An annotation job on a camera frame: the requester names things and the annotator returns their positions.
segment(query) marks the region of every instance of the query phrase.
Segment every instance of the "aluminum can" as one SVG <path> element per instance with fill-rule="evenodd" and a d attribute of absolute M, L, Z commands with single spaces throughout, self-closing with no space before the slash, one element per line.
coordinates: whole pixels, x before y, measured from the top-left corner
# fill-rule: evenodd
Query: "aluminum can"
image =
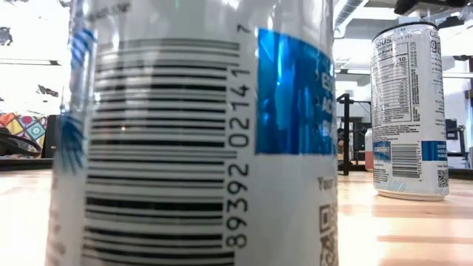
<path fill-rule="evenodd" d="M 77 1 L 47 265 L 338 265 L 332 9 Z"/>
<path fill-rule="evenodd" d="M 372 41 L 372 137 L 378 193 L 443 200 L 449 193 L 440 38 L 412 22 Z"/>

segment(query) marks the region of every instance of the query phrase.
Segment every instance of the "ductwork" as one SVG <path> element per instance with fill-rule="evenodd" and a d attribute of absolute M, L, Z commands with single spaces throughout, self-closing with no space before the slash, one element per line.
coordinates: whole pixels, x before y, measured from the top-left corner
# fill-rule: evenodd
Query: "ductwork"
<path fill-rule="evenodd" d="M 335 29 L 336 38 L 343 38 L 345 35 L 345 28 L 353 19 L 353 13 L 359 7 L 364 5 L 369 0 L 339 0 L 334 8 L 333 28 Z"/>

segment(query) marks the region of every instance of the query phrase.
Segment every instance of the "barcode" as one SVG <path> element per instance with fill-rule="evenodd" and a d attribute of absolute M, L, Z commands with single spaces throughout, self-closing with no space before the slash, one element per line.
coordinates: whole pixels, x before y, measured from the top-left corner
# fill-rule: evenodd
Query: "barcode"
<path fill-rule="evenodd" d="M 392 144 L 392 176 L 419 178 L 418 144 Z"/>
<path fill-rule="evenodd" d="M 99 48 L 83 265 L 234 265 L 225 249 L 227 79 L 239 44 Z"/>

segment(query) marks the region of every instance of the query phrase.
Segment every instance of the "wooden table surface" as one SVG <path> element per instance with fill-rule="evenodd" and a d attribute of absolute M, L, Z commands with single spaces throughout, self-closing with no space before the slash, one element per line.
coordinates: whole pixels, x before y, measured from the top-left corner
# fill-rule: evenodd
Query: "wooden table surface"
<path fill-rule="evenodd" d="M 0 173 L 0 265 L 42 266 L 50 171 Z M 473 182 L 443 202 L 380 197 L 372 176 L 338 177 L 341 266 L 473 265 Z"/>

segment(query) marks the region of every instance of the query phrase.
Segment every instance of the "ceiling light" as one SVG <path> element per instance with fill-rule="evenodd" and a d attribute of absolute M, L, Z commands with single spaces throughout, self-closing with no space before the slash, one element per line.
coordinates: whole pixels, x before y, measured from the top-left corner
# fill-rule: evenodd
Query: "ceiling light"
<path fill-rule="evenodd" d="M 358 74 L 358 75 L 369 75 L 370 71 L 368 69 L 349 69 L 348 74 Z"/>
<path fill-rule="evenodd" d="M 399 15 L 394 13 L 394 8 L 362 7 L 355 10 L 353 13 L 353 18 L 396 20 L 399 18 Z"/>

